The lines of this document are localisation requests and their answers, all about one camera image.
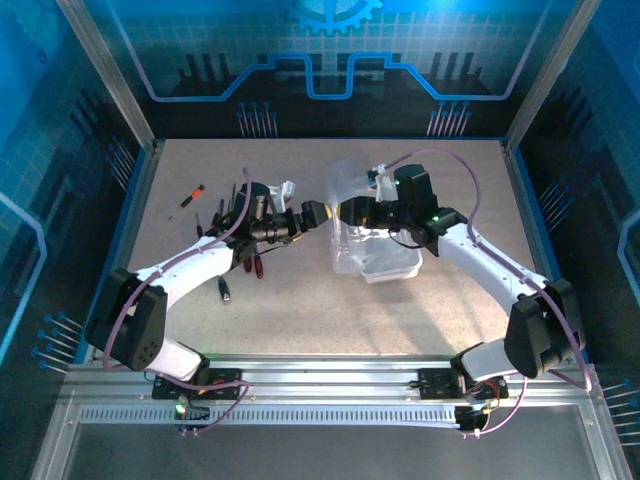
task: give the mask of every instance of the enclosure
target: enclosure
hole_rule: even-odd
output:
[[[633,478],[638,22],[625,0],[1,3],[7,478]],[[483,236],[573,284],[589,394],[543,375],[463,441],[459,404],[407,385],[508,315],[424,249],[415,278],[337,274],[328,225],[264,254],[264,278],[225,274],[230,302],[212,279],[167,313],[167,336],[251,383],[229,425],[183,439],[142,372],[102,370],[82,331],[109,274],[194,244],[243,168],[294,182],[298,208],[327,201],[332,162],[423,149],[441,205],[474,207],[453,153]]]

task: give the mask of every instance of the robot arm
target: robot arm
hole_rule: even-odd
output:
[[[280,187],[252,183],[248,211],[238,228],[224,241],[211,246],[239,221],[247,200],[245,184],[238,192],[233,211],[185,251],[134,273],[124,269],[114,271],[98,298],[96,313],[87,324],[87,342],[105,349],[125,303],[153,275],[155,278],[144,287],[124,317],[109,356],[134,371],[150,370],[194,385],[208,384],[209,360],[164,336],[167,310],[197,286],[242,263],[254,253],[258,243],[288,244],[329,218],[330,212],[320,202],[304,202],[299,214],[286,208],[294,187],[291,182]],[[176,263],[178,257],[184,259]]]
[[[375,179],[378,186],[381,173],[379,167],[370,172],[370,180]],[[584,346],[577,299],[569,282],[549,282],[529,271],[482,238],[459,212],[438,206],[429,174],[421,165],[398,168],[394,178],[398,200],[351,198],[338,206],[338,217],[350,226],[407,230],[419,247],[472,277],[509,315],[504,339],[477,345],[456,357],[467,378],[483,381],[514,371],[536,378],[571,357],[569,340],[540,291],[560,307],[578,345]]]

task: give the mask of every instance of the beige work surface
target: beige work surface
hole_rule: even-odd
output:
[[[130,269],[154,265],[196,240],[195,212],[210,222],[242,167],[254,181],[296,183],[290,205],[325,201],[326,165],[344,158],[365,166],[421,148],[445,148],[477,171],[483,203],[476,226],[523,265],[533,261],[497,141],[433,140],[168,140],[153,181]],[[440,205],[468,215],[473,183],[455,160],[414,157],[431,174]],[[201,183],[202,195],[177,206]],[[504,336],[507,315],[457,267],[423,251],[416,278],[367,285],[360,276],[333,272],[328,225],[263,257],[258,280],[242,267],[225,275],[232,301],[223,305],[212,279],[167,314],[166,334],[206,353],[450,355]]]

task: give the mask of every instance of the plastic container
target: plastic container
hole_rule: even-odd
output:
[[[336,214],[337,206],[352,197],[376,196],[367,178],[367,167],[351,159],[329,164],[329,205],[333,218],[329,228],[333,270],[341,274],[362,275],[367,283],[381,283],[415,277],[422,266],[422,254],[398,245],[386,230],[350,227]],[[380,192],[383,200],[397,199],[393,182]],[[406,231],[394,234],[399,242],[415,245]]]

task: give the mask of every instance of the aluminum frame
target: aluminum frame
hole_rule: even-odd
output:
[[[419,392],[408,387],[417,379],[419,368],[448,368],[445,358],[228,355],[216,357],[212,365],[240,368],[243,378],[252,384],[230,422],[235,425],[451,428],[455,425],[453,408],[467,404],[463,400],[420,400]],[[580,376],[572,365],[563,372],[576,379]],[[522,380],[514,376],[508,383],[512,396],[502,401],[504,407],[514,405]],[[173,424],[175,402],[153,400],[151,390],[152,383],[141,373],[106,372],[99,361],[72,367],[31,478],[64,478],[80,424]],[[199,403],[217,416],[231,402]],[[559,405],[578,408],[600,478],[631,479],[600,385],[596,382],[589,395],[551,375],[529,382],[523,407]]]

